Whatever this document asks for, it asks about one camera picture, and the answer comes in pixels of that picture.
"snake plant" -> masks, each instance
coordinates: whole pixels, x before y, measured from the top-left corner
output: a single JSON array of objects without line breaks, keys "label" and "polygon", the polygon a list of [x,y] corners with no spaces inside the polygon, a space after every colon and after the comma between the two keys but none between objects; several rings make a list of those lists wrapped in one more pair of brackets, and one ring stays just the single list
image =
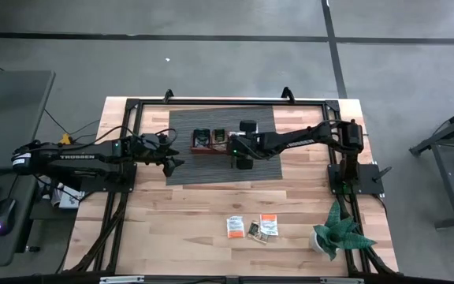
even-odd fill
[{"label": "snake plant", "polygon": [[326,223],[314,226],[318,245],[330,256],[330,260],[336,257],[337,249],[364,249],[376,244],[363,235],[353,233],[357,226],[351,216],[341,220],[341,206],[337,200],[330,208]]}]

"wooden table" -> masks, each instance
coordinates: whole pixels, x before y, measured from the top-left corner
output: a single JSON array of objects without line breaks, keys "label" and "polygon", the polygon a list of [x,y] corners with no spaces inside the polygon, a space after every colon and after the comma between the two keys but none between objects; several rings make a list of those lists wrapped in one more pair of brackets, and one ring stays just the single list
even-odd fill
[{"label": "wooden table", "polygon": [[[108,97],[98,136],[121,125],[125,97]],[[354,118],[363,125],[357,99],[340,99],[343,120]],[[145,106],[140,133],[168,127],[169,111],[235,106]],[[274,106],[280,133],[317,125],[320,107]],[[106,139],[116,139],[118,131]],[[370,163],[367,136],[359,155]],[[135,190],[129,195],[121,238],[117,274],[139,275],[347,275],[344,253],[330,262],[327,255],[309,249],[313,225],[323,224],[334,196],[329,193],[325,145],[292,148],[281,155],[283,179],[233,183],[166,186],[160,166],[138,165]],[[106,194],[99,192],[82,202],[76,217],[65,269],[78,263],[99,235]],[[358,196],[364,234],[375,240],[374,249],[397,270],[389,226],[383,207],[372,196]],[[277,214],[279,237],[267,245],[249,238],[228,239],[226,219],[244,217],[245,230],[261,213]],[[108,262],[108,240],[104,265]],[[361,268],[359,257],[355,264]]]}]

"gray floor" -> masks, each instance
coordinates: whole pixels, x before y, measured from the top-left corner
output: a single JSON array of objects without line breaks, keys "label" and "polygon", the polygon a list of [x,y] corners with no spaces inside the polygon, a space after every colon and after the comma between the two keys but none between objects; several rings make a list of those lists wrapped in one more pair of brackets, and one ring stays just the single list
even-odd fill
[{"label": "gray floor", "polygon": [[[337,36],[454,37],[454,0],[329,4]],[[326,35],[317,0],[0,0],[0,30]],[[454,280],[454,229],[433,227],[452,216],[434,158],[407,151],[454,114],[454,46],[340,44],[338,50],[348,98],[361,99],[374,157],[393,166],[384,183],[400,271]],[[0,66],[54,70],[47,109],[67,129],[98,118],[108,95],[163,95],[167,88],[183,96],[277,97],[289,86],[299,97],[337,98],[327,43],[0,39]],[[59,130],[44,117],[39,138],[56,141]],[[71,224],[41,227],[36,241],[47,250],[16,258],[0,276],[57,269]]]}]

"gray rug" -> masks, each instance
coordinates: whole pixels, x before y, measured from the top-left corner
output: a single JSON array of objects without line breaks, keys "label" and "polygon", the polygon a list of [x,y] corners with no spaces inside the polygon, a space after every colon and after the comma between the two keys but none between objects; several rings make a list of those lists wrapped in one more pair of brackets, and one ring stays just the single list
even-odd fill
[{"label": "gray rug", "polygon": [[269,160],[255,160],[252,170],[231,168],[227,155],[201,155],[190,151],[194,129],[227,129],[240,131],[241,120],[255,120],[259,132],[276,131],[271,106],[233,107],[202,110],[172,110],[169,112],[169,127],[177,129],[178,138],[172,148],[185,164],[176,168],[173,176],[166,179],[167,185],[191,185],[215,182],[264,181],[282,179],[279,155]]}]

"gray desk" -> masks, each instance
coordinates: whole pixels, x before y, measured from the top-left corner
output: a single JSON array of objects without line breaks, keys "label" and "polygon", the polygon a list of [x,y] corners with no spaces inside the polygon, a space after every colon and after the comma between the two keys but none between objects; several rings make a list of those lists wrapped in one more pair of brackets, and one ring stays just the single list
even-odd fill
[{"label": "gray desk", "polygon": [[[0,200],[8,196],[14,178],[15,174],[6,174],[0,177]],[[26,238],[26,236],[22,236],[22,230],[29,216],[35,186],[36,179],[30,176],[20,176],[11,192],[11,197],[17,200],[15,225],[9,234],[0,237],[0,266],[8,265],[12,261],[20,238]]]},{"label": "gray desk", "polygon": [[13,150],[35,139],[54,82],[51,71],[0,72],[0,170]]},{"label": "gray desk", "polygon": [[[51,71],[0,72],[0,170],[11,173],[12,152],[35,139],[54,77]],[[14,178],[14,174],[0,177],[0,200],[9,195]],[[27,240],[35,185],[33,177],[19,177],[11,192],[17,200],[15,225],[10,234],[0,237],[0,266],[8,265]]]}]

